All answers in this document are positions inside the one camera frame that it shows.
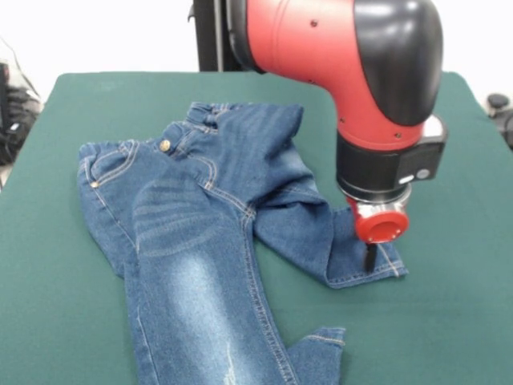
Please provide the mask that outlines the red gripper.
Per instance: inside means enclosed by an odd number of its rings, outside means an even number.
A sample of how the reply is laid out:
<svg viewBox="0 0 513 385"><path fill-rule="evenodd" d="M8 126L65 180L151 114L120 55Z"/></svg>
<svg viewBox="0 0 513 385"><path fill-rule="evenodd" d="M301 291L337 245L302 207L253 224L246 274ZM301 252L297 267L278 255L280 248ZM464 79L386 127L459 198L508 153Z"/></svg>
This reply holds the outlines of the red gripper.
<svg viewBox="0 0 513 385"><path fill-rule="evenodd" d="M371 273L377 259L376 244L391 242L404 234L410 220L406 213L409 195L402 195L392 201L360 201L352 197L346 200L353 213L354 229L366 244L364 269Z"/></svg>

